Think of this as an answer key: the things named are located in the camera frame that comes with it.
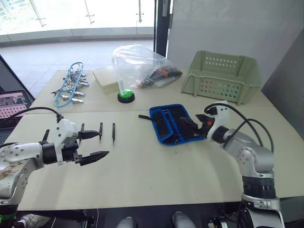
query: clear plastic bag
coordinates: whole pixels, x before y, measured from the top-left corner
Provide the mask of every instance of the clear plastic bag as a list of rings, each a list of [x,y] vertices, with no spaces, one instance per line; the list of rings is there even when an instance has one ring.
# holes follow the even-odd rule
[[[167,58],[142,45],[118,47],[113,52],[112,64],[121,92],[137,87],[162,87],[182,74]]]

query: green basket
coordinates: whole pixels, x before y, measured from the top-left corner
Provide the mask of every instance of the green basket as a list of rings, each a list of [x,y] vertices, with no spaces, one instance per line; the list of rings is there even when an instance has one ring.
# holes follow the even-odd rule
[[[262,86],[254,58],[198,51],[182,92],[245,104]]]

